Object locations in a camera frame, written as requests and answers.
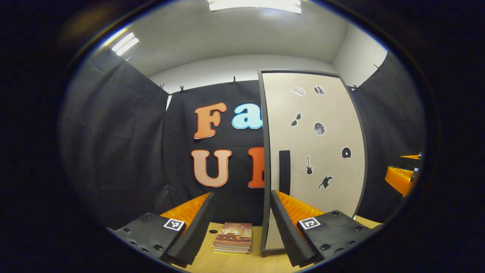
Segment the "orange letter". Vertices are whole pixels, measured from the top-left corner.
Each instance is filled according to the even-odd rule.
[[[197,114],[197,132],[194,134],[194,138],[201,139],[215,135],[215,130],[210,127],[210,123],[212,122],[214,126],[219,126],[219,123],[221,122],[221,114],[219,114],[219,112],[214,112],[211,115],[210,112],[225,112],[226,110],[227,107],[223,102],[197,108],[195,110],[195,113]]]
[[[219,174],[216,178],[207,176],[206,158],[209,152],[206,150],[193,150],[192,157],[194,158],[194,174],[199,183],[204,186],[217,188],[224,185],[229,177],[229,170],[227,168],[227,159],[232,155],[229,150],[217,150],[214,156],[217,157],[217,165],[219,166]]]
[[[247,184],[250,188],[264,188],[264,148],[254,147],[247,151],[253,158],[253,180]]]

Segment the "white ceiling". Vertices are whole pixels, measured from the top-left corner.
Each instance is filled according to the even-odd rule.
[[[147,77],[192,62],[245,54],[331,63],[347,28],[345,19],[310,1],[302,1],[302,14],[297,15],[255,8],[211,12],[207,0],[179,0],[128,26],[140,42],[123,56],[131,56],[129,62]]]

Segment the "white wall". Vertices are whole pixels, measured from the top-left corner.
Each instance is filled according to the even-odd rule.
[[[385,49],[366,32],[349,24],[347,35],[332,62],[346,85],[359,86],[380,66],[387,56]]]
[[[180,91],[180,86],[190,89],[206,85],[232,82],[233,76],[236,81],[249,81],[258,79],[259,68],[291,68],[318,70],[336,73],[329,63],[320,61],[280,56],[280,55],[238,55],[221,57],[190,63],[155,74],[150,79],[163,85],[168,93]]]

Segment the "blue letter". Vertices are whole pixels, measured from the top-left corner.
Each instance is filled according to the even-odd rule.
[[[261,109],[256,104],[246,103],[239,105],[234,109],[234,113],[237,115],[232,119],[232,126],[236,129],[246,129],[247,127],[258,129],[263,126]]]

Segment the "black fabric backdrop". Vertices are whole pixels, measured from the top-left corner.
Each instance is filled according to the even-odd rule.
[[[380,70],[353,94],[367,144],[367,181],[357,215],[385,222],[403,196],[385,180],[401,155],[425,152],[424,107],[413,79],[388,52]]]
[[[168,94],[111,49],[78,71],[60,115],[61,155],[81,201],[117,229],[155,209]]]
[[[219,126],[212,137],[194,139],[197,131],[197,108],[223,102],[227,110],[221,114]],[[234,109],[244,103],[260,106],[259,82],[244,81],[216,84],[173,93],[168,106],[163,135],[163,168],[167,184],[159,195],[157,212],[164,212],[207,192],[219,195],[213,222],[250,222],[262,225],[264,189],[249,188],[253,160],[247,151],[263,147],[262,128],[236,129],[232,119]],[[214,151],[232,151],[228,159],[229,178],[219,188],[206,187],[194,176],[193,150],[207,150],[207,175],[216,177],[217,158]]]

